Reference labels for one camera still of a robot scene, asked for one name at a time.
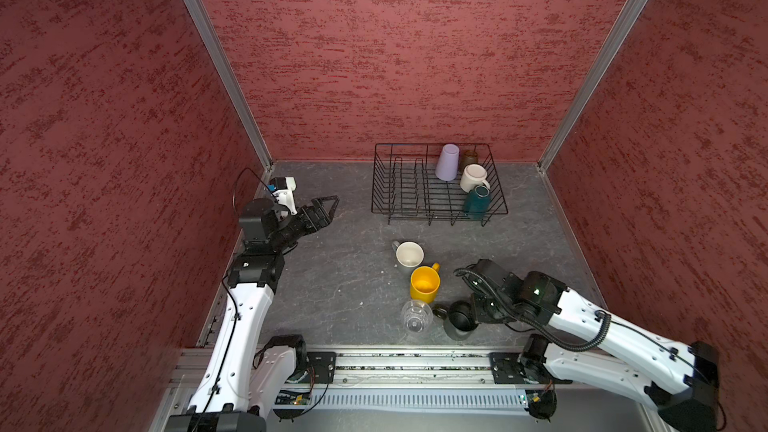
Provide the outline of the black mug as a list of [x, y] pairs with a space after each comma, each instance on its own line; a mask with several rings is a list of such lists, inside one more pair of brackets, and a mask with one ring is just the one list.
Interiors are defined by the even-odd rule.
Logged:
[[478, 327], [472, 305], [468, 301], [459, 300], [450, 306], [436, 305], [432, 312], [442, 321], [445, 334], [454, 341], [467, 340]]

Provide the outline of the dark green white-inside mug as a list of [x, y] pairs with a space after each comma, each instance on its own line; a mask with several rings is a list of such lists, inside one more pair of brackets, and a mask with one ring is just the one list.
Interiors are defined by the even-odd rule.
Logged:
[[467, 194], [463, 211], [469, 219], [482, 221], [490, 203], [490, 189], [486, 185], [478, 184]]

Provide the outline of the white mug red inside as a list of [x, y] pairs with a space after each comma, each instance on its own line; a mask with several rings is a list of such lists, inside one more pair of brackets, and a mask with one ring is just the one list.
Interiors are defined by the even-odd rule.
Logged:
[[462, 172], [460, 187], [465, 193], [469, 193], [477, 186], [490, 188], [488, 172], [479, 164], [469, 164]]

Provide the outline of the lilac plastic cup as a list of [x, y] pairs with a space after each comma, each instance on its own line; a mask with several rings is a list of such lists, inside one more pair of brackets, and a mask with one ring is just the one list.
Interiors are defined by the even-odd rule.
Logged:
[[453, 181], [457, 176], [459, 159], [460, 148], [456, 144], [445, 144], [435, 167], [436, 178], [444, 182]]

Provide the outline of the brown gold textured cup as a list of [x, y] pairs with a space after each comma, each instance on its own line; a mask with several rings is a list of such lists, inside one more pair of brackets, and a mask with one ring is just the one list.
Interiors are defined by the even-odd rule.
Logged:
[[461, 155], [458, 170], [462, 173], [467, 166], [477, 163], [478, 153], [475, 150], [465, 150]]

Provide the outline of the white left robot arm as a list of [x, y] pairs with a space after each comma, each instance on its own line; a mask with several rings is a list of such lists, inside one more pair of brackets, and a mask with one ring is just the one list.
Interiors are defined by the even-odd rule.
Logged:
[[319, 197], [290, 212], [276, 198], [261, 197], [241, 212], [244, 249], [222, 285], [227, 305], [204, 377], [187, 410], [168, 419], [168, 431], [264, 431], [289, 378], [309, 368], [300, 335], [275, 336], [258, 345], [285, 266], [285, 253], [306, 235], [329, 226], [336, 195]]

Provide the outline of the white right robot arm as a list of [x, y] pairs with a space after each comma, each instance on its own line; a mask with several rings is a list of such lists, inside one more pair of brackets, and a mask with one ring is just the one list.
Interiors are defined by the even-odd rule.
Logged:
[[647, 331], [543, 272], [520, 278], [483, 259], [455, 275], [471, 291], [476, 322], [527, 326], [523, 349], [496, 354], [491, 365], [500, 382], [544, 385], [528, 400], [531, 416], [550, 418], [556, 384], [577, 382], [632, 399], [676, 431], [726, 427], [719, 355], [710, 344]]

